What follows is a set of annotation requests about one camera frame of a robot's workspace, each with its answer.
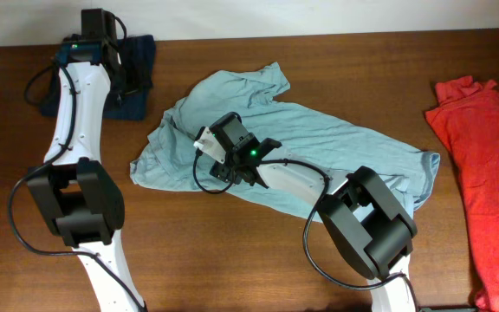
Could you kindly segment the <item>light blue t-shirt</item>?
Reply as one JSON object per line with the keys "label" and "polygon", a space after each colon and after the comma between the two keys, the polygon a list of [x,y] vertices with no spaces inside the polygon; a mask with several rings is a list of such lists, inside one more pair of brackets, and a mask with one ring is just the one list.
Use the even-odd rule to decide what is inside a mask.
{"label": "light blue t-shirt", "polygon": [[134,184],[170,192],[227,189],[246,201],[307,218],[311,206],[286,192],[246,183],[228,186],[212,177],[214,161],[195,157],[193,142],[203,126],[236,112],[259,140],[278,140],[291,152],[334,170],[373,169],[408,213],[430,197],[440,156],[422,152],[372,129],[275,97],[290,84],[276,62],[255,72],[218,71],[164,112],[148,144],[130,164]]}

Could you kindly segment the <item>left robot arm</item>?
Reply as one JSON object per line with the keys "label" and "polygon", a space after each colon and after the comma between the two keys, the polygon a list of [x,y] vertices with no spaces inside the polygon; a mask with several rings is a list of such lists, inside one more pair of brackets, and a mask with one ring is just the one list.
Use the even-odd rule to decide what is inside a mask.
{"label": "left robot arm", "polygon": [[60,83],[55,131],[41,166],[26,183],[49,231],[62,239],[65,257],[78,257],[100,309],[145,311],[121,242],[125,205],[101,164],[104,109],[126,91],[116,29],[122,21],[104,9],[81,12],[81,34],[55,56]]}

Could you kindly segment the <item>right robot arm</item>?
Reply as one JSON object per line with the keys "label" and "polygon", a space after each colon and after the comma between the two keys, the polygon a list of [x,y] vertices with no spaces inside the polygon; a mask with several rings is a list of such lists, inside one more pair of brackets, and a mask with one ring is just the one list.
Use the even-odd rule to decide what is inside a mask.
{"label": "right robot arm", "polygon": [[217,179],[284,191],[310,204],[304,253],[310,253],[309,230],[318,217],[344,261],[366,279],[363,289],[370,292],[374,311],[419,309],[409,277],[418,228],[373,169],[316,165],[277,140],[259,140],[235,112],[201,128],[194,146],[214,159],[210,174]]}

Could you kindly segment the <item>folded dark navy garment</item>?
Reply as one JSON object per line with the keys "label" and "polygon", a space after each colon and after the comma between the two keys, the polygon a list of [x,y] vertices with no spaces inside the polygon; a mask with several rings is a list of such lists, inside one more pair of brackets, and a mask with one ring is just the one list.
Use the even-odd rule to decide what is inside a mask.
{"label": "folded dark navy garment", "polygon": [[156,42],[151,35],[86,39],[73,34],[63,39],[56,59],[62,64],[76,61],[103,64],[111,81],[103,117],[143,120],[149,91],[153,87],[155,55]]}

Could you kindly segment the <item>red t-shirt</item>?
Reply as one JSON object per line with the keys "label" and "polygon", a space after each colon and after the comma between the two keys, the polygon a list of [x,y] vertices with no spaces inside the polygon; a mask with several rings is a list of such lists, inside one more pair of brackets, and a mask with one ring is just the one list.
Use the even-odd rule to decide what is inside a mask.
{"label": "red t-shirt", "polygon": [[476,306],[499,311],[499,86],[464,76],[435,86],[425,118],[456,167],[471,255],[483,284]]}

